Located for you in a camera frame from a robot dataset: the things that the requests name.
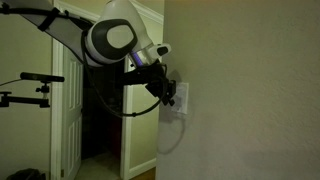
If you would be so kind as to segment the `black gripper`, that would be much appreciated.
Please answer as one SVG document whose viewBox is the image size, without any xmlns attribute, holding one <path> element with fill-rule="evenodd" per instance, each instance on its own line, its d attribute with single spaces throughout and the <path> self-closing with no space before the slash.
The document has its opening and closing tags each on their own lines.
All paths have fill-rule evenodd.
<svg viewBox="0 0 320 180">
<path fill-rule="evenodd" d="M 176 81 L 166 77 L 167 65 L 154 63 L 147 67 L 140 67 L 126 72 L 120 76 L 121 85 L 145 84 L 145 88 L 154 96 L 158 97 L 164 105 L 173 106 L 176 94 Z"/>
</svg>

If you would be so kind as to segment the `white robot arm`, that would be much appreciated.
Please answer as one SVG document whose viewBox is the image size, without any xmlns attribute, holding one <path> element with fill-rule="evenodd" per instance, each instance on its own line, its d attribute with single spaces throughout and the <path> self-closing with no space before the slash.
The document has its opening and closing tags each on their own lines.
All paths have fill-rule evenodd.
<svg viewBox="0 0 320 180">
<path fill-rule="evenodd" d="M 175 82 L 166 77 L 164 64 L 159 61 L 171 46 L 153 43 L 129 0 L 110 0 L 94 23 L 62 12 L 47 0 L 1 2 L 3 14 L 21 15 L 90 66 L 101 67 L 128 58 L 134 69 L 122 75 L 118 83 L 144 84 L 163 104 L 174 104 Z"/>
</svg>

